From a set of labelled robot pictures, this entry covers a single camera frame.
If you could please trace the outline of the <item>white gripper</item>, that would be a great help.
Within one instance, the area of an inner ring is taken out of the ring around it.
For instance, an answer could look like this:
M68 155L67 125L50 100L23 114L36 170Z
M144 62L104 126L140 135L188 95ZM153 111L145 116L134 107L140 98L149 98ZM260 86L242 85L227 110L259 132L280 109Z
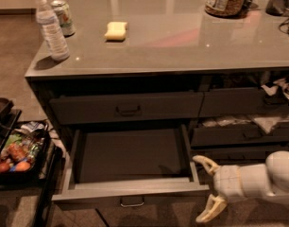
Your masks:
M220 215L228 202L263 198L268 195L268 175L265 164L252 166L220 166L214 160L196 155L196 163L213 176L214 189L219 196L208 197L204 211L196 217L196 223L207 223Z

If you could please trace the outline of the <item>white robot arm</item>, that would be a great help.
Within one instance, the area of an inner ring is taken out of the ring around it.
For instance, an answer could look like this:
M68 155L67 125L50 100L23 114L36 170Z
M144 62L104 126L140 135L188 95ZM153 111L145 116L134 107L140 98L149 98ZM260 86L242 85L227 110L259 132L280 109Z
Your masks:
M289 151L273 152L263 164L248 166L220 166L203 155L193 160L212 176L217 192L217 196L208 197L204 211L195 219L197 223L211 221L232 202L262 199L289 204Z

